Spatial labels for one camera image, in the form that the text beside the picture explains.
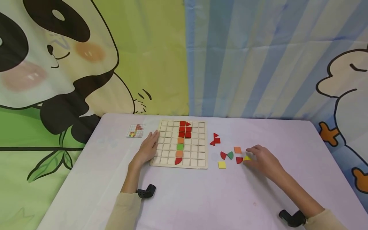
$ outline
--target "panda nose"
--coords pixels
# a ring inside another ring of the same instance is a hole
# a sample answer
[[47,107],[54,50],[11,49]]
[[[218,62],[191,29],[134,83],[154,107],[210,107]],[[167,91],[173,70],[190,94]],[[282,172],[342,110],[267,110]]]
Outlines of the panda nose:
[[47,51],[50,55],[52,55],[52,52],[54,51],[54,47],[52,45],[47,45]]

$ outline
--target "green square piece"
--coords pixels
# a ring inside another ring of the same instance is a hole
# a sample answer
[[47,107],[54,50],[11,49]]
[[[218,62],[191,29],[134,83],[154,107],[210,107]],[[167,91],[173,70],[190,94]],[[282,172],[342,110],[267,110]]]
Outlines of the green square piece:
[[176,150],[184,150],[184,145],[183,144],[178,144],[176,146]]

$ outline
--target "right hand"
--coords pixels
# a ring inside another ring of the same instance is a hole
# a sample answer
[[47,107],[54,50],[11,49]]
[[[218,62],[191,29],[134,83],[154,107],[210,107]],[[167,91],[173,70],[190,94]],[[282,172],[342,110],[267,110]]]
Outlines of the right hand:
[[253,153],[257,160],[245,160],[243,164],[259,170],[268,179],[275,181],[285,173],[279,160],[267,148],[256,145],[246,150]]

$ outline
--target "panda eye patch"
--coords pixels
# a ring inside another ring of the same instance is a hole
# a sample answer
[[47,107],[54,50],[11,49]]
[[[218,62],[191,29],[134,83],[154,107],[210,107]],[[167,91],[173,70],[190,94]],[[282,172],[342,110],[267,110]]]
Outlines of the panda eye patch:
[[62,0],[23,0],[29,16],[40,27],[78,42],[91,36],[87,23]]

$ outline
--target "hand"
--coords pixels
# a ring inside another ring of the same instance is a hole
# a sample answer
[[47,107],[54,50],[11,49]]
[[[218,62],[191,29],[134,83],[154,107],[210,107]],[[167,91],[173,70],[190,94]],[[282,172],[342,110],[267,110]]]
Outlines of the hand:
[[142,142],[138,152],[133,157],[131,163],[142,166],[144,163],[153,158],[157,149],[157,140],[160,133],[156,130],[154,133],[149,132],[148,137]]
[[246,150],[253,153],[257,157],[257,160],[245,160],[243,164],[258,169],[273,182],[285,173],[279,160],[267,148],[256,145]]

